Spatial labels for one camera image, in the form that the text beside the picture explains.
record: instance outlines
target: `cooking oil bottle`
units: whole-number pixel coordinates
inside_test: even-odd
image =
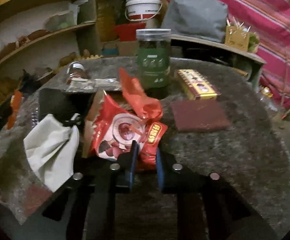
[[[117,39],[117,34],[114,31],[114,11],[109,6],[107,0],[96,0],[97,11],[97,28],[101,38],[101,42],[114,41]]]

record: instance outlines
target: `pink striped fabric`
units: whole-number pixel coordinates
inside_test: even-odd
[[[290,0],[219,1],[228,5],[230,17],[259,34],[257,54],[267,61],[260,82],[271,88],[278,102],[285,92],[284,106],[290,107]]]

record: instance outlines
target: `red snack bag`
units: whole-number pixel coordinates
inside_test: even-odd
[[[96,154],[115,161],[135,140],[140,145],[139,161],[147,165],[142,168],[155,168],[156,148],[166,129],[159,122],[145,124],[99,89],[85,120],[83,157]]]
[[[131,105],[135,113],[141,119],[148,122],[159,121],[163,116],[163,109],[160,101],[156,98],[148,97],[140,81],[135,77],[130,77],[123,68],[119,69],[123,96]]]

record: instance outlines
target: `white bucket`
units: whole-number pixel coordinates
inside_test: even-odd
[[[126,0],[125,17],[131,22],[146,21],[159,14],[161,8],[161,0]]]

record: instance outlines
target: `gray table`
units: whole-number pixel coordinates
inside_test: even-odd
[[[124,67],[130,74],[137,71],[135,57],[83,63],[92,78],[118,78],[118,67]],[[161,101],[164,107],[161,122],[169,126],[161,140],[162,150],[174,154],[179,163],[193,171],[201,174],[215,171],[224,176],[278,235],[283,236],[290,229],[289,154],[272,129],[261,102],[243,78],[230,68],[196,60],[171,60],[172,70],[184,68],[199,70],[218,88],[222,93],[219,101],[232,126],[213,133],[178,133],[170,103],[185,97],[178,84],[172,82],[169,96]],[[64,80],[65,70],[43,87],[66,89]],[[26,206],[33,201],[32,195],[36,196],[36,206],[49,197],[49,192],[30,170],[22,143],[30,131],[31,111],[37,104],[37,95],[22,105],[15,127],[0,133],[0,188],[8,207],[21,223],[26,220]],[[162,195],[156,187],[155,175],[138,174],[133,193],[117,196],[117,239],[176,239],[175,196]],[[40,230],[40,233],[43,236],[38,239],[48,239],[46,232]]]

